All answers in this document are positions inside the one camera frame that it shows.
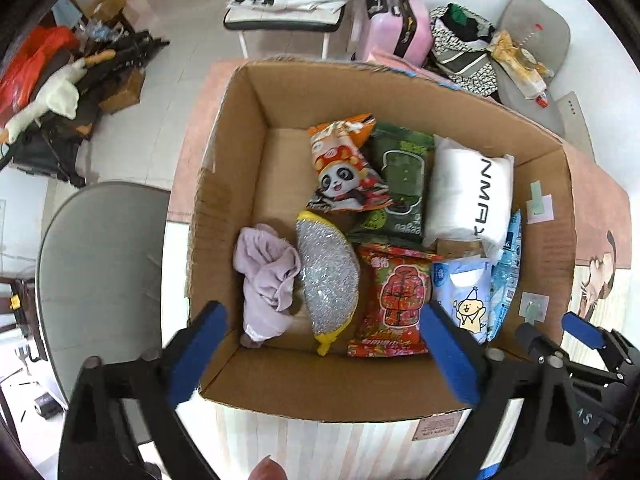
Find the yellow-green round logo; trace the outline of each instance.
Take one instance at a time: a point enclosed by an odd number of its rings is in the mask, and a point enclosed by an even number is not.
[[[375,231],[382,228],[386,222],[386,212],[384,209],[376,209],[369,213],[367,219],[362,223],[362,227]]]

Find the tile floor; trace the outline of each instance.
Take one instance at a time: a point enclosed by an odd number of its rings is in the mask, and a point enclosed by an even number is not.
[[[100,118],[80,166],[89,182],[129,180],[171,189],[191,110],[211,63],[242,57],[238,36],[223,28],[223,0],[127,0],[137,30],[148,28],[171,41],[146,68],[140,104]],[[349,13],[332,34],[329,56],[345,59]],[[253,31],[246,34],[251,57],[276,54],[319,57],[322,35]],[[57,183],[53,211],[75,189]]]

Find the light blue package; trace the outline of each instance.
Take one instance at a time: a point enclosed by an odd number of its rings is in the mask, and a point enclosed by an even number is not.
[[[469,330],[476,341],[484,343],[487,335],[491,262],[479,256],[437,262],[431,267],[431,275],[433,299],[443,306],[456,326]]]
[[[495,264],[491,277],[491,300],[489,302],[489,330],[491,341],[498,335],[502,322],[511,305],[520,276],[520,251],[522,250],[522,215],[516,211],[511,217],[504,242],[502,257]]]

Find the white plastic-wrapped package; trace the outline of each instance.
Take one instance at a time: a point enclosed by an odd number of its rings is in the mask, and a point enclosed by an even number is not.
[[[424,223],[424,245],[437,238],[480,240],[500,259],[511,218],[513,157],[488,158],[451,139],[439,139]]]

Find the lavender cloth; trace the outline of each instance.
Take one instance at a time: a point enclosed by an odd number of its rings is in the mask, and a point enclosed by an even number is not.
[[[267,224],[244,227],[234,253],[234,269],[244,274],[245,346],[260,346],[292,323],[293,280],[300,272],[295,248]]]

